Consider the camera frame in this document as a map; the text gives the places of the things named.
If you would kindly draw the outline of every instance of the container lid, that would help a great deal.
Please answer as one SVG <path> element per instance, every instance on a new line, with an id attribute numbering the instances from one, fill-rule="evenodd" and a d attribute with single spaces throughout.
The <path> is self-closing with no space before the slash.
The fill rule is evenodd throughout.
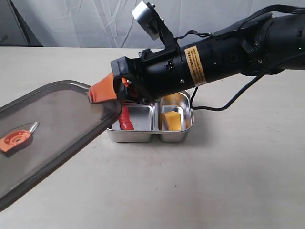
<path id="1" fill-rule="evenodd" d="M 91 104 L 88 90 L 54 82 L 0 108 L 0 211 L 119 118 L 119 101 Z"/>

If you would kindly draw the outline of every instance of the yellow cheese cube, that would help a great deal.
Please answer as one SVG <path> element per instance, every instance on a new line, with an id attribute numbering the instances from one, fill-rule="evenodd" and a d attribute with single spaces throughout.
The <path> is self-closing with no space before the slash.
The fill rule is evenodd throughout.
<path id="1" fill-rule="evenodd" d="M 181 130 L 181 117 L 178 112 L 168 111 L 162 113 L 162 117 L 168 130 Z"/>

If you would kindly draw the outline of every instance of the metal tray compartment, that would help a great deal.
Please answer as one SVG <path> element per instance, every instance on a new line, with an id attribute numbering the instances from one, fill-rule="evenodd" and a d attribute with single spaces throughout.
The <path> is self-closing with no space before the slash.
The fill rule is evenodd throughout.
<path id="1" fill-rule="evenodd" d="M 190 95 L 182 91 L 166 96 L 158 103 L 150 105 L 127 104 L 134 130 L 121 130 L 119 122 L 107 129 L 114 142 L 150 142 L 152 136 L 167 143 L 178 143 L 186 139 L 193 125 L 193 111 L 190 108 Z M 162 113 L 177 111 L 181 115 L 181 131 L 168 131 Z"/>

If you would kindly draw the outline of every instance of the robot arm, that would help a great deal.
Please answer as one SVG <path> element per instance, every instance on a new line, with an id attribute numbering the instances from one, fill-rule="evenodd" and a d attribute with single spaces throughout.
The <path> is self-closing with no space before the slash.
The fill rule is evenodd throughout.
<path id="1" fill-rule="evenodd" d="M 271 11 L 291 15 L 274 18 Z M 113 87 L 108 88 L 121 101 L 155 102 L 238 73 L 257 75 L 247 86 L 250 87 L 265 74 L 305 69 L 305 8 L 273 5 L 214 34 L 189 31 L 186 35 L 203 39 L 184 47 L 177 43 L 184 36 L 174 38 L 153 4 L 142 1 L 132 14 L 152 39 L 161 39 L 165 49 L 155 53 L 146 49 L 139 58 L 122 57 L 111 62 L 112 74 L 107 78 Z M 95 86 L 91 90 L 103 93 Z M 91 98 L 94 103 L 102 100 Z"/>

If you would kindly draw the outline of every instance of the red food item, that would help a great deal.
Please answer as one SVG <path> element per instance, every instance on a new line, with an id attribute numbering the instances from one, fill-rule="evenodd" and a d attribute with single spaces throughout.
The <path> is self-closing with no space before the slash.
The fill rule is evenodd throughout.
<path id="1" fill-rule="evenodd" d="M 119 118 L 120 127 L 122 130 L 134 130 L 132 122 L 129 117 L 128 107 L 123 106 L 121 116 Z"/>

